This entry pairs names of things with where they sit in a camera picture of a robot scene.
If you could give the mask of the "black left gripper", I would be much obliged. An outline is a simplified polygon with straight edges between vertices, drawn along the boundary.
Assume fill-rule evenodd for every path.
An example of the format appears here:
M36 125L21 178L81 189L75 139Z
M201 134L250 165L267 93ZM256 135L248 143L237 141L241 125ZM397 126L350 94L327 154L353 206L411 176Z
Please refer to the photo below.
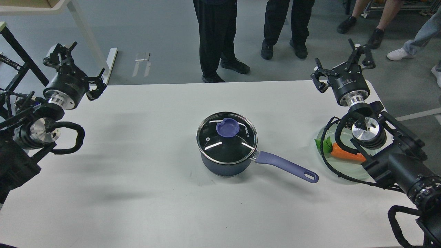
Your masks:
M82 77L82 80L66 75L75 74L78 69L71 54L77 44L74 41L70 47L65 47L58 43L51 47L46 57L43 58L44 66L54 68L58 72L44 89L44 97L49 103L57 104L64 110L77 108L85 94L89 101L98 99L107 87L103 82L104 68L98 76L86 76Z

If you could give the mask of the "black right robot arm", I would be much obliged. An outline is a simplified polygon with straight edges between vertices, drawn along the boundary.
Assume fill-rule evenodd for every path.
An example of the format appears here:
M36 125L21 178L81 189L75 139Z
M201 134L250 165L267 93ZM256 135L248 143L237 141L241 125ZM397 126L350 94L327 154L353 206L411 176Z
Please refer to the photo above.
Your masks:
M352 53L348 60L324 69L315 59L316 69L311 74L315 87L321 93L332 88L337 104L348 107L342 118L332 117L318 140L318 150L325 165L338 177L386 190L404 193L416 209L394 205L388 219L398 243L404 248L412 245L405 239L396 219L396 213L417 216L416 223L424 233L424 248L440 247L440 177L424 165L427 155L425 143L398 120L384 111L380 101L366 103L370 89L362 71L375 68L367 44L355 45L349 39ZM337 171L325 157L327 130L337 124L335 142L349 154L361 154L362 168L374 180L364 182Z

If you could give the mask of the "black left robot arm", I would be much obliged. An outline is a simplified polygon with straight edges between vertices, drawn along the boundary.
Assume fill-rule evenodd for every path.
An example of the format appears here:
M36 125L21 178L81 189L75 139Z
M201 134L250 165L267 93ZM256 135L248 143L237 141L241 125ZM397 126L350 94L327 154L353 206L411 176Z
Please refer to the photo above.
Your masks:
M76 123L63 122L66 110L78 107L84 96L96 100L106 89L102 75L88 77L72 58L70 47L56 44L43 59L45 66L56 70L55 77L44 89L44 97L34 92L17 94L1 90L10 107L10 97L16 96L16 114L8 108L1 123L1 204L9 192L36 176L38 162L49 153L72 154L83 145L84 128Z

